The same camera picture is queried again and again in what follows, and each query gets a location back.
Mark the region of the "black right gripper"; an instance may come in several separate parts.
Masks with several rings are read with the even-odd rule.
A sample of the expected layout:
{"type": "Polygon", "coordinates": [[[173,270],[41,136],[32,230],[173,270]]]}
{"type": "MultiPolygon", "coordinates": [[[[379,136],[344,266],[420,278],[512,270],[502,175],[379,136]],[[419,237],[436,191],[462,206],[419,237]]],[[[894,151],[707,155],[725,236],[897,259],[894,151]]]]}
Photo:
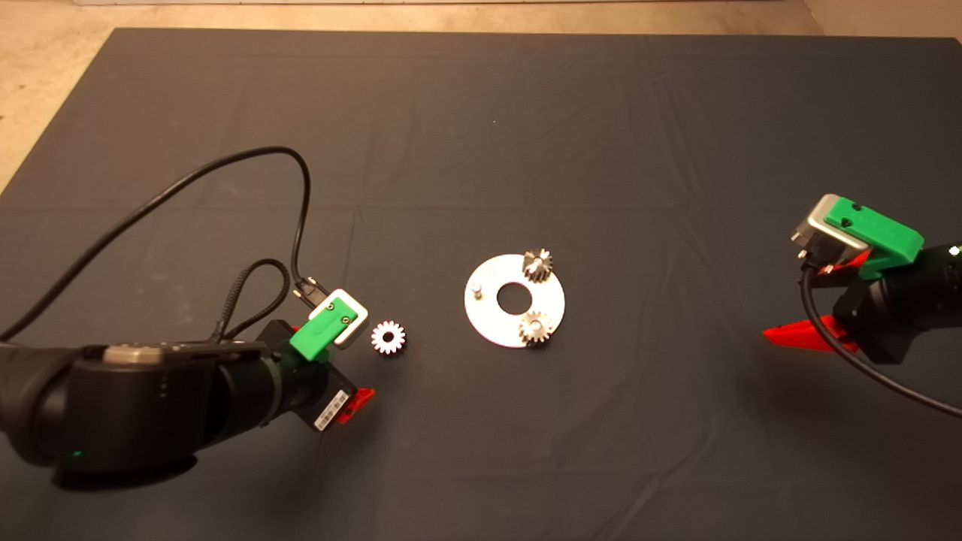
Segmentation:
{"type": "MultiPolygon", "coordinates": [[[[890,274],[878,280],[858,275],[870,254],[820,267],[818,277],[855,274],[833,305],[833,316],[821,316],[821,323],[849,352],[861,350],[876,365],[903,363],[912,343],[927,332],[918,323],[915,309],[927,281],[917,274],[890,274]]],[[[763,336],[776,346],[831,352],[810,321],[768,328],[763,336]]]]}

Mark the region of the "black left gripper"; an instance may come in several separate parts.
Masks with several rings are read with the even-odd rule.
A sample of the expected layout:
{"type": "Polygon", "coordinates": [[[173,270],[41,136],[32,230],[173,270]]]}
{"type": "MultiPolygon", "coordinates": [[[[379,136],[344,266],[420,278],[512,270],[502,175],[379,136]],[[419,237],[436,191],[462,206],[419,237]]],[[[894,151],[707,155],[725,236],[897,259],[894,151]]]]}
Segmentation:
{"type": "Polygon", "coordinates": [[[359,388],[330,361],[324,349],[319,359],[307,361],[291,345],[295,330],[282,319],[272,319],[260,332],[267,346],[268,362],[279,377],[275,385],[278,405],[268,421],[296,414],[315,432],[327,431],[337,422],[345,425],[375,396],[376,390],[359,388]]]}

